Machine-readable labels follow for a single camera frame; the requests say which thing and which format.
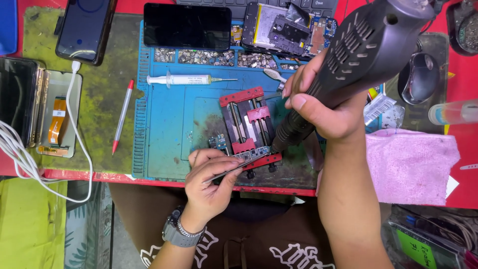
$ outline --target barcode label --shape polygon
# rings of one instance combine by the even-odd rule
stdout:
[[[61,110],[53,110],[53,117],[65,117],[66,112]]]
[[[397,101],[394,99],[379,93],[370,104],[363,108],[363,117],[365,125],[369,125],[380,114],[390,109]]]

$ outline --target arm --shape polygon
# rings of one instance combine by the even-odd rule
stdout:
[[[232,188],[242,168],[227,174],[219,185],[203,184],[206,179],[237,168],[244,160],[226,156],[217,149],[199,149],[189,155],[191,172],[186,175],[188,202],[180,222],[189,233],[201,231],[207,222],[223,212],[231,199]],[[194,261],[196,246],[178,247],[166,241],[150,265],[150,269],[189,269]]]
[[[286,108],[294,108],[327,139],[318,209],[338,268],[393,269],[380,237],[380,209],[367,164],[362,92],[335,110],[306,92],[326,52],[287,80]]]

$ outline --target black phone screen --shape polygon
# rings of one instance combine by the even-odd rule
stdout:
[[[56,53],[61,57],[92,62],[100,48],[109,0],[68,0]]]
[[[231,10],[226,7],[146,3],[144,44],[152,47],[228,50]]]

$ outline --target plastic bottle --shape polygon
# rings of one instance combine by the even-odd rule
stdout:
[[[434,105],[428,118],[436,125],[478,123],[478,99]]]

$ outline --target red pen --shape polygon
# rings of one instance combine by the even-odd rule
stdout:
[[[123,109],[121,110],[121,115],[119,116],[118,127],[116,129],[115,141],[113,141],[113,154],[115,154],[116,147],[118,147],[118,142],[120,141],[121,130],[123,129],[124,117],[126,116],[126,110],[128,110],[128,104],[130,102],[131,93],[133,92],[134,80],[130,81],[128,90],[126,91],[126,97],[124,98]]]

